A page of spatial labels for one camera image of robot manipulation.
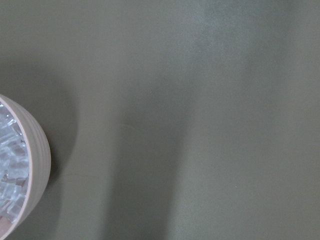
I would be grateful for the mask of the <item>pink bowl of ice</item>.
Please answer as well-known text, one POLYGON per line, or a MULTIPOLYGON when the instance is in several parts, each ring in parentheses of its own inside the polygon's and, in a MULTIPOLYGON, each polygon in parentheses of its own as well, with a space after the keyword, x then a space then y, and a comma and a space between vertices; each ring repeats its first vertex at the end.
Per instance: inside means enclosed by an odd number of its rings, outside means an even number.
POLYGON ((1 103, 17 120, 29 157, 29 178, 25 201, 14 223, 0 221, 0 238, 6 239, 34 210, 42 198, 51 172, 51 151, 46 134, 38 121, 14 100, 1 95, 1 103))

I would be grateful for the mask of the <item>brown table mat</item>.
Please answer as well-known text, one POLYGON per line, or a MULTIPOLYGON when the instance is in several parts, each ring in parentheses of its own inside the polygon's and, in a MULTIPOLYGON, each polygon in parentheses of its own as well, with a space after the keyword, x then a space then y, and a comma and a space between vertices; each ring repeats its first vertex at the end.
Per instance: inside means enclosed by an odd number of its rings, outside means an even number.
POLYGON ((3 0, 0 92, 51 175, 11 240, 317 240, 317 0, 3 0))

